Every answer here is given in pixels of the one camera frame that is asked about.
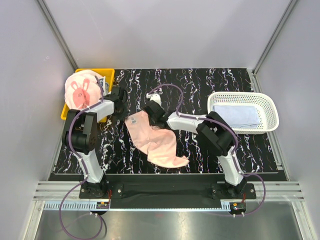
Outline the pink hedgehog towel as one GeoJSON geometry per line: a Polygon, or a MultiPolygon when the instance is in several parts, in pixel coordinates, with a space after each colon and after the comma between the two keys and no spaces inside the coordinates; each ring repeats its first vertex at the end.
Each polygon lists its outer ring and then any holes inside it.
{"type": "Polygon", "coordinates": [[[189,164],[177,156],[177,138],[173,131],[151,126],[148,114],[141,110],[124,121],[134,146],[147,155],[147,161],[162,168],[181,168],[189,164]]]}

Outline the pink rabbit towel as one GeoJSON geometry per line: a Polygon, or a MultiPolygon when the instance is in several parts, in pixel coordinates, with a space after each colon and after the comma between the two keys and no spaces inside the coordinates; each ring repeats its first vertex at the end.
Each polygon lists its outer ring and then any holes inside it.
{"type": "Polygon", "coordinates": [[[103,76],[90,69],[78,71],[65,81],[65,104],[69,109],[82,110],[99,102],[101,88],[96,78],[103,76]]]}

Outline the light blue towel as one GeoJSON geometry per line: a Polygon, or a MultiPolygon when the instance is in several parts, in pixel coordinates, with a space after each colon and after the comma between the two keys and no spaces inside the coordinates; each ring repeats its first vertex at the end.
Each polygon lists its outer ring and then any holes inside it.
{"type": "Polygon", "coordinates": [[[250,105],[215,105],[213,111],[232,128],[252,129],[260,124],[258,111],[250,105]]]}

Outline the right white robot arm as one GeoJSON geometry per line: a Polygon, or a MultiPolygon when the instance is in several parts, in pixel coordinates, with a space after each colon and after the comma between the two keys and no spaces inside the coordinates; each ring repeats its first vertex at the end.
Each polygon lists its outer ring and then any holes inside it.
{"type": "Polygon", "coordinates": [[[166,112],[154,100],[142,109],[147,113],[151,126],[196,134],[199,148],[217,157],[222,167],[225,180],[222,190],[235,199],[244,194],[247,180],[236,155],[239,142],[235,132],[218,113],[211,111],[207,115],[192,115],[173,110],[166,112]]]}

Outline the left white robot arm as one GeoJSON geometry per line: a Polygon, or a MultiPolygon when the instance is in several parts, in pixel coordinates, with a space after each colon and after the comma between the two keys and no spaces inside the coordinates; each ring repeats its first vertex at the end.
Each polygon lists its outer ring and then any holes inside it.
{"type": "Polygon", "coordinates": [[[71,109],[67,113],[62,143],[69,147],[82,169],[84,180],[80,184],[81,189],[97,198],[108,193],[107,180],[96,155],[98,123],[108,116],[121,117],[127,98],[127,91],[116,86],[97,103],[82,110],[71,109]]]}

